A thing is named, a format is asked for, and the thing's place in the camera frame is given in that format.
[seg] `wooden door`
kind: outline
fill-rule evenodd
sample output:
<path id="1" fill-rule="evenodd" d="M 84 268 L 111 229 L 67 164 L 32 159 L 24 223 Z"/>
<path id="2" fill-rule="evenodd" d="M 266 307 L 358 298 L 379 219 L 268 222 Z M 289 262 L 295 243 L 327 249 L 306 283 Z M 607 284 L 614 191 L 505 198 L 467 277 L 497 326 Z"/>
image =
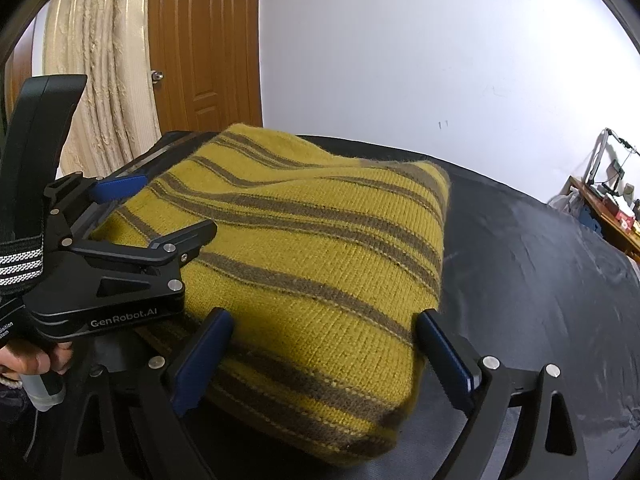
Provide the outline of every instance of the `wooden door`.
<path id="1" fill-rule="evenodd" d="M 262 126 L 258 0 L 148 0 L 160 130 Z"/>

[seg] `wooden desk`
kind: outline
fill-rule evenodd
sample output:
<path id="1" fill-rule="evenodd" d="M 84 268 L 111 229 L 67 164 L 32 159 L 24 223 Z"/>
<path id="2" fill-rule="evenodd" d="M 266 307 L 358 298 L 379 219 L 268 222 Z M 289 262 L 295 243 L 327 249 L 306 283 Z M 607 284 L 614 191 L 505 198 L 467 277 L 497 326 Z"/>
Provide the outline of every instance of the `wooden desk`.
<path id="1" fill-rule="evenodd" d="M 602 225 L 604 239 L 627 256 L 640 263 L 640 237 L 633 231 L 627 233 L 611 214 L 602 200 L 588 187 L 575 177 L 569 177 L 569 182 L 578 190 L 584 201 L 589 205 L 593 215 Z"/>

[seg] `curtain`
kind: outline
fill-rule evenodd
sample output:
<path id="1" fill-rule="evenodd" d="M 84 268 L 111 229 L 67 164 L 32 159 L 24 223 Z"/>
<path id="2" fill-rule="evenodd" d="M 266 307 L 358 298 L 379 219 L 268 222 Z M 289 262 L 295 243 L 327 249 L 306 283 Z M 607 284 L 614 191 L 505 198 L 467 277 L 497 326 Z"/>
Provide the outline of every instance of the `curtain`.
<path id="1" fill-rule="evenodd" d="M 63 149 L 63 174 L 107 176 L 159 139 L 146 8 L 146 0 L 52 0 L 44 73 L 88 76 Z"/>

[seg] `yellow knit fabric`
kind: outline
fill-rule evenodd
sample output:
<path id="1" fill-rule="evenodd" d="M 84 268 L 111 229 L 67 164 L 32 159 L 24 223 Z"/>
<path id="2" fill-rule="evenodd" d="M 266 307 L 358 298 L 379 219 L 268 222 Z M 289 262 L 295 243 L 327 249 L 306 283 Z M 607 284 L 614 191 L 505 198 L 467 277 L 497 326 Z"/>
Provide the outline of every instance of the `yellow knit fabric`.
<path id="1" fill-rule="evenodd" d="M 449 181 L 428 162 L 331 155 L 236 124 L 94 234 L 146 246 L 204 218 L 182 269 L 187 316 L 142 330 L 168 353 L 216 306 L 236 320 L 208 397 L 330 463 L 392 449 L 424 366 L 416 314 L 438 306 Z"/>

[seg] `door knob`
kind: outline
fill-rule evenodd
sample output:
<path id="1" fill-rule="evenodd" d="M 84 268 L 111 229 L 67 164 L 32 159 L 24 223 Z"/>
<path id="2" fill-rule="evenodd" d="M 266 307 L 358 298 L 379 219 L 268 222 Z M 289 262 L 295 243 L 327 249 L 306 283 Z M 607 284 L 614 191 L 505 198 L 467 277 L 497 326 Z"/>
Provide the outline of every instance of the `door knob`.
<path id="1" fill-rule="evenodd" d="M 164 74 L 162 72 L 160 72 L 159 70 L 152 70 L 151 71 L 151 83 L 152 84 L 156 84 L 158 81 L 162 81 L 162 78 L 164 78 Z"/>

